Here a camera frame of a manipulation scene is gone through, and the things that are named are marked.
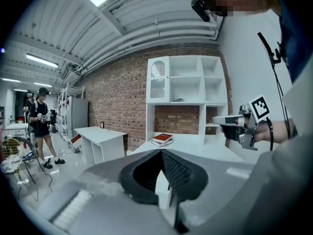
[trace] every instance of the metal shelving rack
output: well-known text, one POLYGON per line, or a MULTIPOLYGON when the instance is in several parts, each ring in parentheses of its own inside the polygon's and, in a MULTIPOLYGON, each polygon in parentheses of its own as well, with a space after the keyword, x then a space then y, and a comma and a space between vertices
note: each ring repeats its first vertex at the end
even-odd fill
POLYGON ((61 134, 64 141, 69 146, 69 140, 67 137, 67 99, 72 97, 78 97, 81 95, 81 98, 84 97, 85 87, 79 88, 70 86, 67 83, 66 88, 61 90, 61 94, 58 96, 58 113, 57 113, 57 130, 61 134))

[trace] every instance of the white shelf unit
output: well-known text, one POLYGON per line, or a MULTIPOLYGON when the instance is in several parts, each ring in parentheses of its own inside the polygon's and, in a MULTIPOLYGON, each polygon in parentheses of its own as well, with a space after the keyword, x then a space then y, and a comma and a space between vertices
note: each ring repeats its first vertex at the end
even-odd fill
POLYGON ((182 142, 200 145, 225 145, 221 127, 208 123, 206 110, 217 107, 218 116, 228 115, 227 89, 221 59, 215 56, 174 56, 149 59, 146 93, 146 142, 154 132, 155 105, 199 105, 198 134, 174 134, 182 142), (216 128, 206 135, 206 128, 216 128))
POLYGON ((64 141, 68 144, 69 147, 69 140, 67 137, 67 99, 70 96, 77 97, 84 96, 85 87, 79 88, 70 86, 67 83, 66 88, 61 90, 61 94, 58 97, 58 114, 57 114, 57 130, 64 139, 64 141))

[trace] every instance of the person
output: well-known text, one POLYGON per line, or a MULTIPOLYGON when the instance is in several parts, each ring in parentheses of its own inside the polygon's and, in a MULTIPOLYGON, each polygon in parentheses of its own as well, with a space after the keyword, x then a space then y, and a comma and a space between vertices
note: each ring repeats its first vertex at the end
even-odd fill
POLYGON ((33 97, 33 93, 30 90, 26 92, 26 96, 27 96, 27 100, 26 100, 26 104, 24 107, 24 112, 25 112, 25 123, 28 123, 28 115, 30 113, 31 106, 34 103, 34 97, 33 97))
MULTIPOLYGON (((218 16, 257 14, 273 10, 279 16, 282 32, 282 45, 286 52, 286 66, 293 83, 304 69, 313 51, 311 24, 305 15, 305 5, 309 0, 203 0, 205 9, 218 16)), ((297 134, 292 118, 289 119, 290 133, 297 134)), ((284 121, 273 121, 274 142, 282 143, 288 139, 284 121)), ((261 122, 255 133, 255 141, 270 141, 270 131, 266 121, 261 122)))
POLYGON ((65 161, 60 158, 57 159, 57 155, 52 146, 48 125, 45 121, 45 118, 43 117, 48 113, 47 105, 44 103, 44 100, 47 94, 49 94, 49 92, 47 91, 46 88, 41 87, 39 89, 38 95, 36 97, 37 103, 34 102, 30 108, 30 121, 36 122, 34 125, 34 133, 35 133, 36 142, 38 144, 38 149, 37 149, 38 155, 43 161, 44 167, 47 169, 51 169, 53 168, 53 166, 52 164, 50 164, 50 159, 47 162, 45 162, 45 158, 44 158, 44 153, 43 153, 44 140, 49 148, 49 151, 51 152, 51 154, 53 155, 55 159, 54 163, 56 165, 59 165, 59 164, 64 164, 65 161))

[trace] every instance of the book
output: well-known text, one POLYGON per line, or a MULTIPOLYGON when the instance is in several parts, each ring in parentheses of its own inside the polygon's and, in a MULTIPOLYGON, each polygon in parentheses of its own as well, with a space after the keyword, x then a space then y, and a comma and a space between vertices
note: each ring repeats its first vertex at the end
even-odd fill
POLYGON ((159 143, 159 142, 152 141, 152 143, 153 143, 154 145, 156 145, 157 147, 166 146, 166 145, 168 145, 168 144, 170 144, 170 143, 172 143, 172 142, 173 142, 172 139, 171 139, 171 140, 168 140, 166 143, 159 143))
POLYGON ((165 143, 168 140, 170 140, 173 137, 173 135, 169 135, 169 134, 160 134, 155 136, 154 138, 152 138, 152 141, 158 142, 158 143, 165 143))

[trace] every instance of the red book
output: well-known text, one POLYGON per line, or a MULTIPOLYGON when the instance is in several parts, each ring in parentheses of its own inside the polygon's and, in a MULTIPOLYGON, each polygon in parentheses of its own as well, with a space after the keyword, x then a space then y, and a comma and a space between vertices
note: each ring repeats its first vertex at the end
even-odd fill
POLYGON ((169 134, 160 134, 157 135, 156 137, 154 137, 152 139, 152 141, 158 142, 158 143, 166 143, 168 140, 170 140, 173 137, 173 135, 169 135, 169 134))

